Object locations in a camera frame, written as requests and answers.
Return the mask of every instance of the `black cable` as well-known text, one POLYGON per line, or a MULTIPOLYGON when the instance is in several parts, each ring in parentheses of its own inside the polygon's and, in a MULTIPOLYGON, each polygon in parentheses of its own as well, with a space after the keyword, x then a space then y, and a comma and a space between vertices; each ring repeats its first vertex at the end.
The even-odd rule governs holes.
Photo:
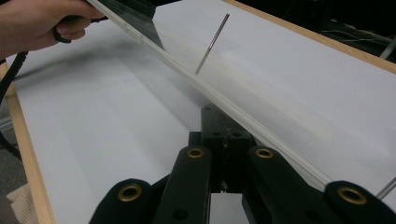
MULTIPOLYGON (((12 81, 14 80, 15 76, 18 74, 20 71, 25 59, 26 55, 28 54, 28 51, 21 52, 17 55, 15 58, 14 62, 12 65, 9 67, 8 71, 6 72, 6 75, 3 77, 3 79, 0 82, 0 104, 3 103, 3 99, 6 96, 6 92, 11 85, 12 81)), ((17 150, 14 146, 12 146, 8 140, 3 136, 3 134, 0 132, 0 145, 2 145, 9 153, 11 153, 13 156, 18 158, 21 161, 21 153, 19 150, 17 150)))

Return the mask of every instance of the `hand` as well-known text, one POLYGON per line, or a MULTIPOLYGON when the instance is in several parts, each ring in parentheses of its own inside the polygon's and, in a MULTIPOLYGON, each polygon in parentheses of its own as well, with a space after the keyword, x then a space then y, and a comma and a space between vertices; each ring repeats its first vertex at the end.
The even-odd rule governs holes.
POLYGON ((91 19, 102 17, 83 0, 11 0, 0 6, 0 58, 55 45, 55 26, 63 38, 79 39, 91 19), (68 15, 79 17, 58 24, 68 15))

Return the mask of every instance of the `finger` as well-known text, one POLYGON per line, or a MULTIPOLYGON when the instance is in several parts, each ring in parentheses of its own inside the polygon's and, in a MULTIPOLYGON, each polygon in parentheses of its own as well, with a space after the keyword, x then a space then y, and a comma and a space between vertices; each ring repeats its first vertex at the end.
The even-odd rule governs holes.
POLYGON ((87 18, 79 17, 72 21, 61 22, 57 25, 56 30, 59 34, 72 34, 77 31, 83 30, 91 24, 91 20, 87 18))
POLYGON ((74 33, 69 33, 69 34, 64 34, 62 35, 62 38, 68 39, 68 40, 77 40, 82 38, 85 35, 85 30, 79 30, 74 33))
POLYGON ((100 19, 104 14, 95 7, 83 0, 63 0, 61 7, 61 15, 77 15, 89 19, 100 19))

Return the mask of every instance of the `wooden edge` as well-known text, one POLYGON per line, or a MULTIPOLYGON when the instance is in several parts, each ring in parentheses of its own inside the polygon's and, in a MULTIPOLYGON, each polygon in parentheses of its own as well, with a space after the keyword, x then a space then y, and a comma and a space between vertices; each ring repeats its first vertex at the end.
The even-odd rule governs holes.
MULTIPOLYGON (((7 63, 0 65, 0 77, 3 77, 8 70, 7 63)), ((21 110, 21 104, 16 93, 14 84, 11 84, 6 94, 9 114, 14 125, 15 135, 21 152, 23 167, 29 183, 32 199, 35 205, 38 223, 55 223, 50 200, 44 185, 43 176, 38 166, 35 151, 27 130, 26 122, 21 110)))
POLYGON ((317 34, 315 32, 307 30, 307 29, 305 29, 305 28, 303 28, 301 26, 298 26, 296 24, 293 24, 291 22, 281 20, 278 17, 272 16, 272 15, 270 15, 268 13, 262 12, 262 11, 256 9, 256 8, 254 8, 254 7, 247 6, 245 4, 237 2, 235 0, 223 0, 223 1, 228 3, 228 4, 230 4, 230 5, 233 5, 235 7, 239 7, 241 9, 245 10, 245 11, 248 11, 248 12, 250 12, 250 13, 256 15, 256 16, 264 18, 264 19, 266 19, 268 21, 271 21, 271 22, 273 22, 275 24, 283 26, 283 27, 285 27, 285 28, 287 28, 289 30, 292 30, 295 33, 298 33, 300 35, 304 35, 304 36, 306 36, 306 37, 308 37, 310 39, 318 41, 319 43, 324 44, 324 45, 326 45, 328 47, 331 47, 333 49, 337 49, 337 50, 339 50, 341 52, 344 52, 345 54, 348 54, 348 55, 350 55, 352 57, 360 59, 360 60, 362 60, 362 61, 364 61, 366 63, 372 64, 374 66, 377 66, 379 68, 387 70, 387 71, 389 71, 389 72, 391 72, 393 74, 396 74, 396 63, 391 63, 391 62, 389 62, 387 60, 384 60, 382 58, 379 58, 377 56, 374 56, 374 55, 369 54, 367 52, 364 52, 362 50, 352 48, 352 47, 350 47, 350 46, 348 46, 346 44, 343 44, 343 43, 340 43, 340 42, 338 42, 336 40, 330 39, 327 36, 317 34))

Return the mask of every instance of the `black bracket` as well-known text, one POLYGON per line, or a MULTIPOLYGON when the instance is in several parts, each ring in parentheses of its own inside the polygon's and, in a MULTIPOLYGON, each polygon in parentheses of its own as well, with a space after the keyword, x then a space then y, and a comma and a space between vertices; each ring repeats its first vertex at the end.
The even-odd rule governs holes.
POLYGON ((211 193, 243 194, 250 223, 394 224, 396 215, 367 190, 346 181, 320 192, 275 150, 256 146, 215 105, 202 110, 202 131, 190 133, 169 176, 154 185, 128 179, 114 186, 91 223, 209 223, 211 193))

